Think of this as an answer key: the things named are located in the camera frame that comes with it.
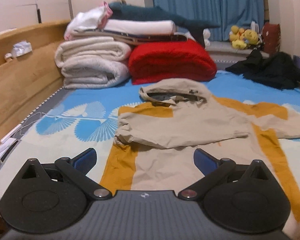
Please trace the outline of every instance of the folded clothes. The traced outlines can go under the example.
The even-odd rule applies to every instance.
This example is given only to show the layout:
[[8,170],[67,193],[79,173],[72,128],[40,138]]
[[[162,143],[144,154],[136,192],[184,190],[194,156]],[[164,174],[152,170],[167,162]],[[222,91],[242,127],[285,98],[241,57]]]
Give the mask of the folded clothes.
[[61,69],[66,89],[100,89],[113,87],[130,77],[125,63],[95,55],[68,59]]
[[172,35],[177,27],[173,21],[138,22],[110,19],[104,29],[135,35]]
[[112,37],[92,37],[65,41],[57,48],[55,62],[58,67],[63,67],[71,57],[83,55],[96,55],[104,59],[122,61],[130,56],[129,45],[115,41]]
[[107,19],[112,15],[109,5],[104,2],[102,6],[93,8],[87,12],[79,12],[68,24],[64,38],[66,41],[72,40],[74,30],[84,31],[86,29],[104,28]]
[[84,32],[73,32],[75,39],[84,37],[99,37],[99,36],[111,36],[115,41],[121,41],[130,45],[140,45],[149,42],[161,42],[161,41],[186,41],[187,37],[183,33],[174,35],[135,35],[130,33],[122,33],[108,30],[86,30]]
[[133,84],[158,82],[166,78],[211,80],[217,67],[209,54],[193,40],[153,42],[134,49],[129,59]]
[[219,23],[211,22],[209,20],[189,20],[180,15],[172,14],[163,10],[159,6],[155,7],[139,7],[133,5],[122,4],[120,2],[113,2],[109,4],[113,11],[111,19],[117,20],[131,20],[131,21],[163,21],[171,20],[177,26],[186,28],[191,35],[203,47],[204,38],[202,32],[206,28],[220,27]]

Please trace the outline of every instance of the wooden headboard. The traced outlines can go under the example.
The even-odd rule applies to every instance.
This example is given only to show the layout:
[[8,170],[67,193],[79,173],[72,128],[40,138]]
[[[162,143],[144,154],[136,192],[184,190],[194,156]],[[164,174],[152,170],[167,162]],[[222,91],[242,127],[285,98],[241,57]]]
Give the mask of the wooden headboard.
[[[0,35],[0,140],[62,86],[54,53],[68,23],[38,24]],[[4,55],[24,40],[33,51],[6,62]]]

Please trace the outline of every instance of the jacket hood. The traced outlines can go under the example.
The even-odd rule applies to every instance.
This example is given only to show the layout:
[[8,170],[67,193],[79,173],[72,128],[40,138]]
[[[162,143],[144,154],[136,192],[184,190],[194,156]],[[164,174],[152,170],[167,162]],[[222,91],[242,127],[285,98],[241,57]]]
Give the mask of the jacket hood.
[[206,101],[211,97],[207,87],[197,81],[186,78],[170,78],[156,84],[141,87],[141,98],[151,102],[176,105],[178,101]]

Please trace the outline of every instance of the red fleece blanket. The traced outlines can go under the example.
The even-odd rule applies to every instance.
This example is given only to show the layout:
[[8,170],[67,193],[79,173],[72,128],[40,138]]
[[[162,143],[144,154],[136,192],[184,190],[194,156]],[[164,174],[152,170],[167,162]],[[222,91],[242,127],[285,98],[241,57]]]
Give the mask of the red fleece blanket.
[[217,66],[208,52],[193,40],[152,42],[137,46],[129,58],[132,84],[158,82],[166,78],[209,81]]

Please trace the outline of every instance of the hooded jacket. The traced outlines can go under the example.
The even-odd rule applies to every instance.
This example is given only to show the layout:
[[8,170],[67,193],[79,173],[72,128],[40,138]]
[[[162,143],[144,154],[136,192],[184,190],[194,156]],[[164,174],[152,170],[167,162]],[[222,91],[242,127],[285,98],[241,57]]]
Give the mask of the hooded jacket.
[[278,138],[300,138],[300,114],[272,103],[246,105],[213,96],[205,85],[165,79],[141,87],[146,102],[119,109],[118,130],[100,184],[112,192],[174,190],[203,174],[193,154],[202,148],[238,164],[261,159],[278,179],[300,221],[300,190]]

